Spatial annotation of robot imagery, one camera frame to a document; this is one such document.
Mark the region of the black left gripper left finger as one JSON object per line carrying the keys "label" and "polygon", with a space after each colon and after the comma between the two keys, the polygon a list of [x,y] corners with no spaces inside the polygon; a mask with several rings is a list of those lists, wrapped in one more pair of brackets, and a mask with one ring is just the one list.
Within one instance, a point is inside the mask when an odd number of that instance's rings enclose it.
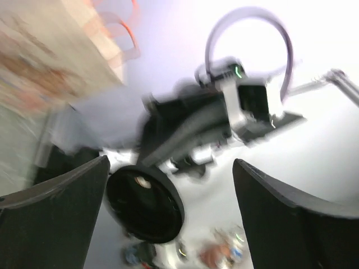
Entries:
{"label": "black left gripper left finger", "polygon": [[110,163],[97,157],[1,197],[1,268],[83,268]]}

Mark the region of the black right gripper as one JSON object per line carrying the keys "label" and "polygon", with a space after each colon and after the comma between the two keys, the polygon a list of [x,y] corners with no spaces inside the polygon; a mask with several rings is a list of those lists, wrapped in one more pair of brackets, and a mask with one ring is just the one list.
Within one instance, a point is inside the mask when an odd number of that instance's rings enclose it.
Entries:
{"label": "black right gripper", "polygon": [[137,163],[157,167],[170,161],[176,174],[196,179],[205,175],[212,159],[197,163],[197,147],[225,142],[232,135],[221,92],[195,92],[173,99],[144,99],[149,117],[143,125]]}

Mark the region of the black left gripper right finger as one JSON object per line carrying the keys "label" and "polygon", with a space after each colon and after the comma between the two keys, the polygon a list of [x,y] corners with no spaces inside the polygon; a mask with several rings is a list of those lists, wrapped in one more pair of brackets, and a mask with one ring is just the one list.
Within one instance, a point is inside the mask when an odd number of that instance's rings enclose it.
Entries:
{"label": "black left gripper right finger", "polygon": [[358,208],[315,197],[241,159],[233,180],[254,268],[358,268]]}

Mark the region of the black coffee cup lid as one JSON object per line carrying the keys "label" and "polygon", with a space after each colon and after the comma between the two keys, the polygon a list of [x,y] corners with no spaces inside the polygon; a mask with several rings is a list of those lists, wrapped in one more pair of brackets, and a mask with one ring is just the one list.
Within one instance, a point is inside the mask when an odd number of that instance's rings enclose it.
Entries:
{"label": "black coffee cup lid", "polygon": [[185,222],[180,194],[156,167],[119,168],[109,177],[105,195],[114,218],[140,240],[168,243],[179,235]]}

